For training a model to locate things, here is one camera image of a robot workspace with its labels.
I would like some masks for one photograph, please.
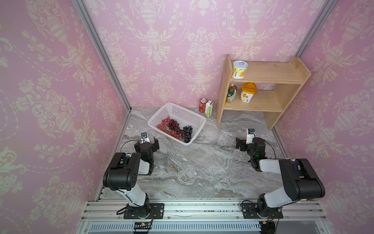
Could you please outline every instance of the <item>marble floor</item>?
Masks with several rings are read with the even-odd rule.
[[[154,170],[150,176],[138,176],[140,188],[152,198],[257,198],[262,193],[282,186],[280,175],[255,171],[245,152],[235,149],[235,137],[245,139],[246,129],[256,129],[256,136],[265,139],[283,158],[274,135],[266,127],[262,112],[225,110],[221,126],[217,127],[215,113],[206,119],[205,126],[189,146],[171,140],[147,125],[158,110],[136,107],[123,136],[122,143],[140,139],[147,132],[159,140],[160,149],[154,153]],[[198,108],[190,110],[199,113]],[[134,142],[125,144],[122,152],[133,153]],[[271,147],[266,156],[273,158]],[[104,198],[122,197],[105,188]]]

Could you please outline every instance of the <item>damask pattern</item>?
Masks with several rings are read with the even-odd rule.
[[[126,114],[103,67],[71,1],[0,2],[0,233],[75,233]]]
[[[324,1],[84,0],[132,106],[217,100],[226,54],[288,62]]]
[[[312,76],[276,125],[324,183],[337,234],[371,233],[374,222],[373,42],[374,1],[338,1],[303,57]]]

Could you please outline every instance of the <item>red can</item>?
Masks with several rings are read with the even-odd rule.
[[[199,111],[200,111],[201,113],[204,113],[204,112],[205,112],[205,105],[206,105],[207,102],[208,102],[208,100],[207,100],[206,98],[202,98],[202,99],[200,100]]]

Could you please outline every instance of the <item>juice box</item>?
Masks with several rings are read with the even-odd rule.
[[[212,110],[213,110],[213,101],[208,101],[205,105],[205,113],[204,115],[206,117],[209,117],[211,114],[212,114]]]

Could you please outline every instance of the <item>orange lid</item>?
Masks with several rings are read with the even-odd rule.
[[[245,83],[242,86],[242,91],[249,93],[249,94],[256,94],[257,93],[256,84],[252,82]]]

